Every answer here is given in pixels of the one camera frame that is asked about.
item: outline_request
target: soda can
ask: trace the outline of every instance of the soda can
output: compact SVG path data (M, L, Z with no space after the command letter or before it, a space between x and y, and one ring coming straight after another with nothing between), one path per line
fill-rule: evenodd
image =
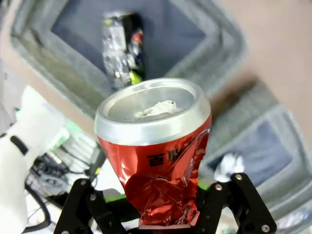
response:
M95 131L140 225L194 224L198 168L205 155L211 108L185 79L129 86L98 108Z

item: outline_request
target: beige floor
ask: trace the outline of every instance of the beige floor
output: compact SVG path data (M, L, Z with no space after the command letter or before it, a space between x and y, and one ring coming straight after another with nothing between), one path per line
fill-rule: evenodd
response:
M312 145L312 1L219 2L239 23L248 44L247 59L231 84L262 79L294 113Z

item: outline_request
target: dented can body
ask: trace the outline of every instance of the dented can body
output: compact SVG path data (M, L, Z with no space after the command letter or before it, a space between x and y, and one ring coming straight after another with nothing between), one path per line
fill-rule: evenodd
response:
M164 101L175 104L173 113L136 116ZM184 79L145 81L99 106L96 134L142 225L194 221L198 168L210 125L206 95Z

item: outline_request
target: gray fabric container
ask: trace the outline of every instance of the gray fabric container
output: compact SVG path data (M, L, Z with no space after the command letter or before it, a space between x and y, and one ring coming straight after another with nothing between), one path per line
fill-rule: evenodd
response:
M243 151L249 152L254 157L259 156L253 151L259 152L261 145L263 147L270 145L270 137L278 139L278 141L273 141L273 145L283 146L283 151L278 148L277 152L279 151L281 155L285 156L284 158L278 158L280 155L270 154L269 150L274 149L272 147L267 152L271 159L266 158L266 161L273 160L270 166L283 164L283 168L280 167L257 186L258 192L277 221L312 198L312 159L292 114L277 101L263 83L259 82L252 89L243 93L234 106L215 119L199 174L201 178L213 177L214 171L207 165L211 165L220 156L233 149L242 149L242 147L238 147L239 144L245 144L245 146L250 144L251 140L250 138L247 140L246 136L251 136L259 130L260 126L271 127L273 133L266 135L269 141L265 142L265 139L260 139L256 146L249 147L249 151L245 149ZM254 168L249 170L250 173L252 174L253 170L260 168L262 163L267 162L257 161ZM263 176L266 172L265 170L261 171L259 176ZM307 228L312 223L311 212L312 209L307 209L305 212L307 218L302 223L300 222L282 233L297 233Z
M109 9L122 7L142 14L146 26L147 79L186 78L199 84L210 96L241 61L244 38L232 18L213 1L160 0L155 6L150 0L131 2L137 5L122 4L125 1L120 0L24 0L12 28L13 45L90 117L113 92L102 69L100 42L102 12ZM152 14L150 5L157 14ZM187 43L181 43L180 39L186 39Z

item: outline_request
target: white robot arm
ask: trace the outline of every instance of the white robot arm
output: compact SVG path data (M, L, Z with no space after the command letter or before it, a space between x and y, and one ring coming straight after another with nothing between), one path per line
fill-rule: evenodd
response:
M30 87L25 89L21 110L18 121L0 138L1 233L20 234L25 229L25 178L65 121Z

